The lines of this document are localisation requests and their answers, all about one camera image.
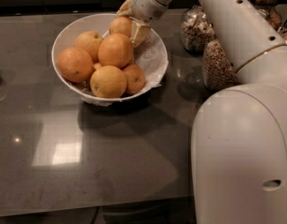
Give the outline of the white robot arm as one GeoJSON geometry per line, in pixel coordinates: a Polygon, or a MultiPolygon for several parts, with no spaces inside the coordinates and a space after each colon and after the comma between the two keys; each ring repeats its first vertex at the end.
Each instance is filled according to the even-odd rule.
{"type": "MultiPolygon", "coordinates": [[[[171,0],[119,12],[159,19],[171,0]]],[[[198,0],[239,85],[218,91],[192,127],[198,224],[287,224],[287,44],[248,0],[198,0]]]]}

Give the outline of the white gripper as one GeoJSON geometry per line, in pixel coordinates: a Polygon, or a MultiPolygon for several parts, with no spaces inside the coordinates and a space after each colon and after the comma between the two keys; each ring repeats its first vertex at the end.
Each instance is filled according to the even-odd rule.
{"type": "Polygon", "coordinates": [[[118,17],[136,18],[131,25],[131,43],[133,47],[139,47],[150,33],[151,21],[159,20],[168,9],[161,5],[157,0],[126,0],[116,12],[118,17]]]}

